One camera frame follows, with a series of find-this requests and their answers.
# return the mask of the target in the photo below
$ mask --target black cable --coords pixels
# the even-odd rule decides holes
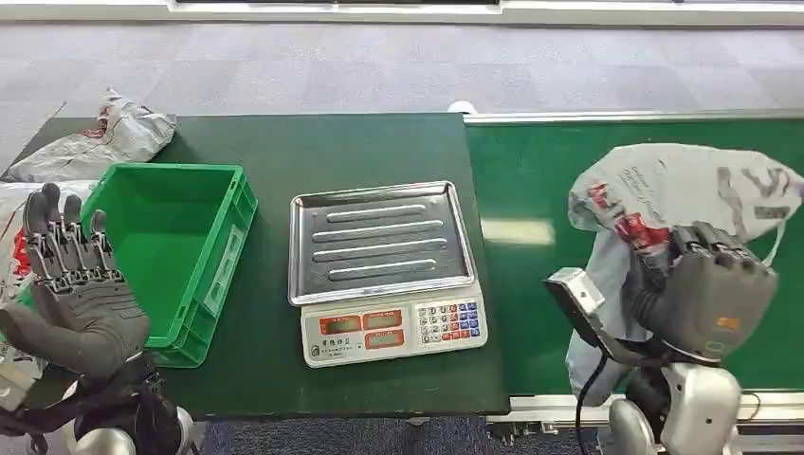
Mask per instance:
[[[601,373],[603,373],[603,368],[606,367],[606,362],[608,360],[609,358],[606,357],[606,355],[601,352],[600,361],[597,362],[597,367],[595,367],[594,371],[592,372],[592,375],[589,376],[589,379],[586,380],[586,384],[583,385],[583,387],[580,390],[580,393],[578,394],[578,402],[576,405],[576,439],[578,441],[578,447],[580,448],[581,455],[587,455],[587,454],[586,454],[586,447],[583,446],[583,440],[581,440],[580,438],[580,410],[581,408],[583,408],[583,400],[586,399],[586,395],[589,393],[589,389],[592,388],[592,384],[597,379],[597,377],[600,376]]]
[[[762,409],[762,399],[759,398],[759,395],[755,391],[752,391],[751,393],[748,394],[752,395],[754,398],[757,398],[757,408],[754,409],[754,412],[751,413],[751,416],[745,420],[754,420],[754,417],[757,417],[757,414],[759,414],[759,410]]]

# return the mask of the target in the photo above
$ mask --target scale keypad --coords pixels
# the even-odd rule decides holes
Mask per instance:
[[[474,301],[419,308],[418,316],[419,336],[424,344],[480,336]]]

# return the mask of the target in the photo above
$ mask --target red digital display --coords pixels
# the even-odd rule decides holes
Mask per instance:
[[[365,330],[385,329],[402,325],[402,310],[379,311],[363,315]]]
[[[360,330],[360,316],[339,316],[319,319],[322,335],[347,334]]]
[[[402,329],[366,334],[366,349],[392,348],[405,343]]]

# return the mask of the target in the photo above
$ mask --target gray robotic glove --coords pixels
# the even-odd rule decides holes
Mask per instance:
[[[62,221],[59,197],[59,187],[48,183],[26,201],[23,233],[36,274],[36,311],[6,304],[0,332],[17,349],[88,378],[107,378],[143,349],[150,321],[117,268],[105,213],[92,215],[87,238],[81,199],[65,199]]]
[[[666,278],[649,276],[634,256],[624,286],[630,313],[665,344],[704,362],[739,348],[777,290],[771,267],[708,223],[672,230]]]

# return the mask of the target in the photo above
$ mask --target gray carpet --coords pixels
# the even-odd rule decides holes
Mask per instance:
[[[51,116],[94,115],[108,85],[156,110],[224,115],[440,111],[458,99],[481,112],[804,108],[802,81],[804,30],[791,29],[0,24],[0,168]],[[478,419],[215,424],[206,447],[576,453],[571,433],[510,451]],[[22,453],[0,440],[0,454]]]

